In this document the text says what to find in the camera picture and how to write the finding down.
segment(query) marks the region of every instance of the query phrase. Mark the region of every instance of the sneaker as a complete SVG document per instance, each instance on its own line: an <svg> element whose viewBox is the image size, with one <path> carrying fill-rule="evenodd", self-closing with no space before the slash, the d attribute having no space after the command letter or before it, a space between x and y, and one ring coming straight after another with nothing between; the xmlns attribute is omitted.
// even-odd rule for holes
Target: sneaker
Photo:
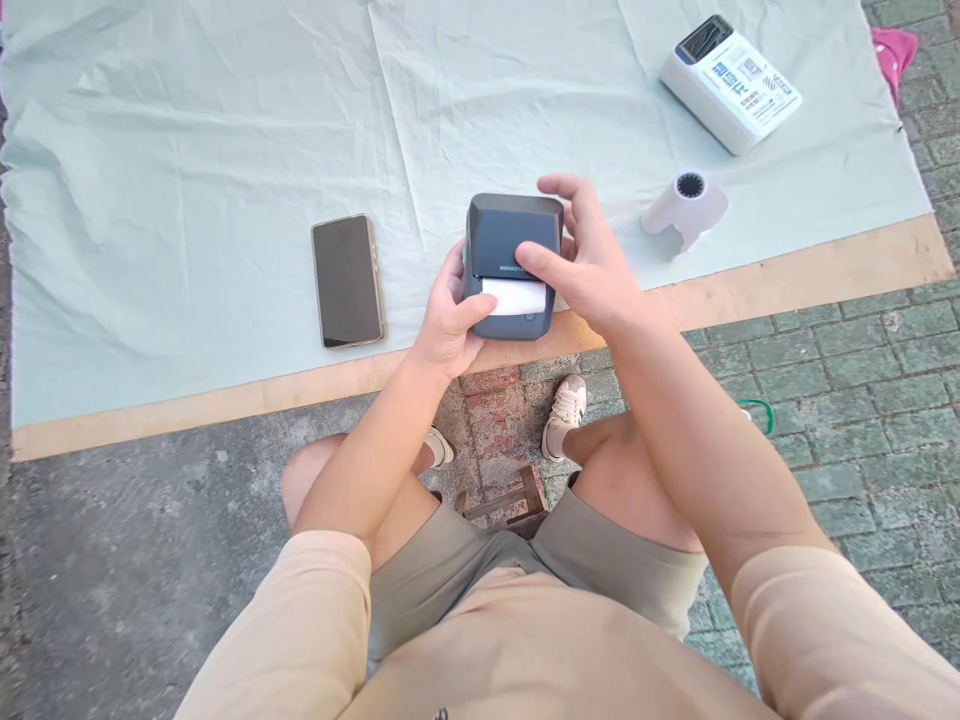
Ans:
<svg viewBox="0 0 960 720"><path fill-rule="evenodd" d="M550 417L543 427L540 452L550 462L560 462L563 456L554 455L547 449L547 434L558 430L572 430L580 427L583 414L587 411L587 383L579 375L568 375L560 383L557 394L553 396Z"/></svg>
<svg viewBox="0 0 960 720"><path fill-rule="evenodd" d="M443 467L444 465L449 465L457 456L456 452L453 450L453 445L447 442L447 439L440 434L440 431L432 425L430 426L430 432L427 433L427 437L424 442L430 446L430 449L433 450L434 457L437 458L436 462L434 462L430 467L438 468Z"/></svg>

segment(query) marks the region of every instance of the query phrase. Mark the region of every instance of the shorts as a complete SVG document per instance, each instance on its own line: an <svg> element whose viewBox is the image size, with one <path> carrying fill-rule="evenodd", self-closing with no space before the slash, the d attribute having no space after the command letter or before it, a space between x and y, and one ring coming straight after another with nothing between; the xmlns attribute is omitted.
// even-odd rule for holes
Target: shorts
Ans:
<svg viewBox="0 0 960 720"><path fill-rule="evenodd" d="M615 600L683 639L707 557L634 535L567 488L533 540L473 525L441 504L370 581L375 666L436 625L490 570L519 567Z"/></svg>

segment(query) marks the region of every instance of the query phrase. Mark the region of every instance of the portable label printer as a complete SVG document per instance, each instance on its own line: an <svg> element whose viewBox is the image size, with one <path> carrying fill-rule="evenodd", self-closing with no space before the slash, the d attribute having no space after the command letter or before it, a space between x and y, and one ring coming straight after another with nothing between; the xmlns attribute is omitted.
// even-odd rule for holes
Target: portable label printer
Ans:
<svg viewBox="0 0 960 720"><path fill-rule="evenodd" d="M522 242L560 252L563 205L548 197L474 195L467 210L463 295L490 293L493 313L473 326L488 340L536 340L546 335L556 293L517 264Z"/></svg>
<svg viewBox="0 0 960 720"><path fill-rule="evenodd" d="M660 79L734 155L742 155L793 115L803 98L719 15L688 35Z"/></svg>

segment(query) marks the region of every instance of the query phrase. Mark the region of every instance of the pink cloth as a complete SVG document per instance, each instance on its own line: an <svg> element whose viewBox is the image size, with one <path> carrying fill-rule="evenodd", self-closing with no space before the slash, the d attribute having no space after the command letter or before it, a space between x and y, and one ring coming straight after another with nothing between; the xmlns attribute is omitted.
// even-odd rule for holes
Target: pink cloth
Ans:
<svg viewBox="0 0 960 720"><path fill-rule="evenodd" d="M893 104L900 107L900 78L913 62L920 47L920 38L906 30L873 28L873 44L877 48L880 71L893 94Z"/></svg>

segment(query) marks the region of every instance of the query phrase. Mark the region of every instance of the green string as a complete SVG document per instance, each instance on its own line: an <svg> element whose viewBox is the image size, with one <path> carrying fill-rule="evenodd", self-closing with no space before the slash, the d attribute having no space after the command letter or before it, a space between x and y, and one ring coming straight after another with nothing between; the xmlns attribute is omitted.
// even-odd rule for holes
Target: green string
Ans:
<svg viewBox="0 0 960 720"><path fill-rule="evenodd" d="M763 434L770 435L771 433L773 433L773 408L770 407L770 403L766 402L765 400L746 399L746 400L737 400L737 404L738 405L762 405L764 409L767 411L767 429L763 431Z"/></svg>

